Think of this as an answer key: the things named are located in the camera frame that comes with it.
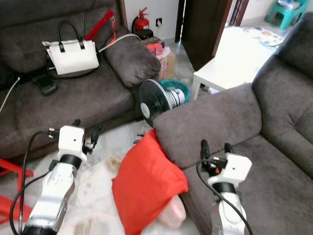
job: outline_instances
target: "red strap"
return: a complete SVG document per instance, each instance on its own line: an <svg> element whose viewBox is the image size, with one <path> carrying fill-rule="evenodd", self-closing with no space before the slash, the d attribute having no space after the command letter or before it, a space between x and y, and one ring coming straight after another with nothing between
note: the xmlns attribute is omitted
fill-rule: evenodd
<svg viewBox="0 0 313 235"><path fill-rule="evenodd" d="M91 32L85 37L85 40L88 41L90 40L93 35L102 28L102 26L105 24L105 22L112 18L114 16L113 11L110 9L109 11L107 11L107 13L104 15L104 17L97 23L97 25L91 30Z"/></svg>
<svg viewBox="0 0 313 235"><path fill-rule="evenodd" d="M114 18L114 21L112 22L113 38L112 38L112 40L110 41L109 45L110 45L111 43L113 43L113 42L116 40L116 33L115 33L115 30L114 30L114 27L115 27L115 18Z"/></svg>

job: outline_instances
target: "sofa backrest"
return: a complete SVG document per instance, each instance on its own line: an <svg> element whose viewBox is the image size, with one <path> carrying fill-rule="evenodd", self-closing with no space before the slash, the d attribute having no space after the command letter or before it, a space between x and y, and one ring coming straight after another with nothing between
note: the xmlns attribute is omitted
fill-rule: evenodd
<svg viewBox="0 0 313 235"><path fill-rule="evenodd" d="M313 13L294 27L252 87L262 134L313 178Z"/></svg>
<svg viewBox="0 0 313 235"><path fill-rule="evenodd" d="M116 0L0 0L1 62L18 72L43 67L46 52L42 41L57 40L61 21L72 22L80 35L86 36L109 9L118 28L121 20ZM108 27L97 40L99 47L110 33ZM62 30L62 36L64 40L76 39L70 27Z"/></svg>

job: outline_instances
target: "tiled floor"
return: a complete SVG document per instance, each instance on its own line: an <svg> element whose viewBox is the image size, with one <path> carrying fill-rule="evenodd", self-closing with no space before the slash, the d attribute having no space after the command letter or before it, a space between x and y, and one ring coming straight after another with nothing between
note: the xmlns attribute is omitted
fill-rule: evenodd
<svg viewBox="0 0 313 235"><path fill-rule="evenodd" d="M281 36L288 31L279 32L277 27L268 23L259 23L266 29ZM188 59L186 51L181 43L174 40L166 40L166 44L176 55L175 78L192 85L193 67ZM200 90L199 96L208 95L208 92ZM60 235L122 235L122 224L119 220L112 197L112 178L116 173L108 169L106 159L110 156L123 158L133 146L138 133L144 133L150 127L145 121L133 122L103 133L98 141L94 153L88 161L81 166L80 177L76 190L69 201L68 212L62 225ZM29 168L34 170L35 176L47 171L49 163L56 158L56 153L51 153L43 159L29 163ZM41 191L41 182L32 184L26 191L25 202L33 206ZM12 173L0 178L0 192L4 196L13 198L16 194L16 176ZM8 223L0 225L1 235L11 235ZM198 235L194 223L187 216L179 229L170 229L159 222L152 223L143 233L144 235Z"/></svg>

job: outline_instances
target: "white side table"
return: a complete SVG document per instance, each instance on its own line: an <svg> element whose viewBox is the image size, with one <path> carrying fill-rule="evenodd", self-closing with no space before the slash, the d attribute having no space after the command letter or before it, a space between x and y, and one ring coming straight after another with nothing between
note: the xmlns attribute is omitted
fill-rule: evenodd
<svg viewBox="0 0 313 235"><path fill-rule="evenodd" d="M215 58L194 72L191 100L197 99L200 83L223 91L252 82L272 53L241 28L225 28Z"/></svg>

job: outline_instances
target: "red pillow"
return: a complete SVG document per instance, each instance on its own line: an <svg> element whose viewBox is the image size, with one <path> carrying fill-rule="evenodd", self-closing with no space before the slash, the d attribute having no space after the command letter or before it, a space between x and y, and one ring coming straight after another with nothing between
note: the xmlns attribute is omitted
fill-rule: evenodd
<svg viewBox="0 0 313 235"><path fill-rule="evenodd" d="M126 235L140 235L175 195L188 191L187 178L171 163L149 131L125 156L113 179L113 196Z"/></svg>

